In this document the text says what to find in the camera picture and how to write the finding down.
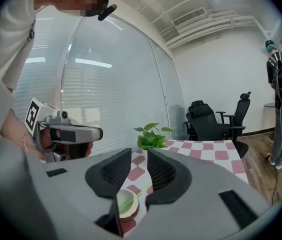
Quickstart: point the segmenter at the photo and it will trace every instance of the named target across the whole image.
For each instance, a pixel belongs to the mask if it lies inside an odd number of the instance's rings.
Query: chair armrest
[[[245,126],[234,126],[229,128],[229,130],[234,130],[234,131],[245,130],[245,129],[246,129]]]
[[[234,114],[225,114],[223,116],[226,117],[226,118],[229,118],[229,120],[230,120],[230,127],[232,127],[234,125],[233,124],[233,118],[235,118],[236,115],[234,115]]]
[[[239,132],[239,131],[243,131],[244,129],[246,129],[245,126],[234,126],[234,127],[230,127],[229,130],[230,131],[233,131],[232,133],[232,141],[235,142],[237,141],[237,138],[239,136],[239,133],[236,134],[236,132]]]
[[[226,112],[223,112],[223,111],[217,111],[217,112],[215,112],[215,113],[218,113],[218,114],[220,114],[220,116],[221,116],[221,121],[222,121],[222,124],[225,124],[225,118],[223,117],[223,114],[224,114],[224,113],[226,113]]]
[[[189,131],[189,125],[188,125],[188,123],[189,123],[189,121],[184,122],[187,131]]]

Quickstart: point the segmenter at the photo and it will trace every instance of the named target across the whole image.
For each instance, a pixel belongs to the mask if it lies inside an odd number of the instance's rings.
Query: white sneaker
[[[276,166],[275,166],[275,169],[277,169],[277,170],[282,169],[282,165],[276,165]]]
[[[275,166],[276,165],[276,163],[275,162],[271,162],[271,153],[269,153],[269,154],[267,154],[267,156],[268,156],[268,162],[270,163],[270,165],[272,165],[272,166]]]

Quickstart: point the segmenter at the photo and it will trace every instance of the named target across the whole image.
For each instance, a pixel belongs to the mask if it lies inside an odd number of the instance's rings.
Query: black office chair
[[[198,141],[221,141],[224,139],[223,124],[217,123],[215,113],[209,105],[195,107],[193,113],[186,114],[186,118],[194,128]],[[239,135],[238,132],[242,132],[244,129],[244,126],[233,126],[228,129],[240,158],[243,158],[249,150],[249,146],[238,142],[236,137]]]
[[[189,106],[189,113],[193,113],[193,108],[196,106],[200,106],[203,105],[204,102],[202,100],[197,100],[192,102],[191,106]],[[186,126],[186,132],[189,135],[189,141],[196,141],[198,140],[197,138],[197,133],[195,131],[195,129],[191,126],[189,126],[189,121],[184,122],[185,126]]]
[[[216,113],[219,113],[221,115],[221,121],[222,124],[225,124],[225,117],[229,118],[230,120],[230,127],[241,127],[243,126],[243,120],[246,117],[246,114],[248,112],[248,109],[250,107],[250,94],[251,92],[249,91],[248,93],[242,93],[240,96],[240,99],[237,103],[236,106],[236,111],[234,114],[225,114],[226,112],[223,111],[217,111]],[[237,131],[235,133],[235,136],[232,136],[234,139],[237,139],[239,135],[242,134],[241,131]]]

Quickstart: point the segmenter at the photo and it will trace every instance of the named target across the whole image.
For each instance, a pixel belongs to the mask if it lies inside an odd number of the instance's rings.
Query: green laser line
[[[130,204],[131,202],[133,202],[136,198],[138,198],[139,196],[141,196],[145,191],[147,191],[150,187],[151,187],[152,183],[150,183],[149,185],[147,185],[139,194],[137,194],[134,198],[132,198],[130,201],[121,204],[118,208],[119,210],[122,209],[123,207],[125,207],[126,205]]]

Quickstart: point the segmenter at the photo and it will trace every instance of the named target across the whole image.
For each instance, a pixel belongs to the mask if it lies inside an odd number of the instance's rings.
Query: jeans
[[[271,153],[271,162],[275,163],[276,166],[282,165],[282,134],[279,108],[275,108],[275,136]]]

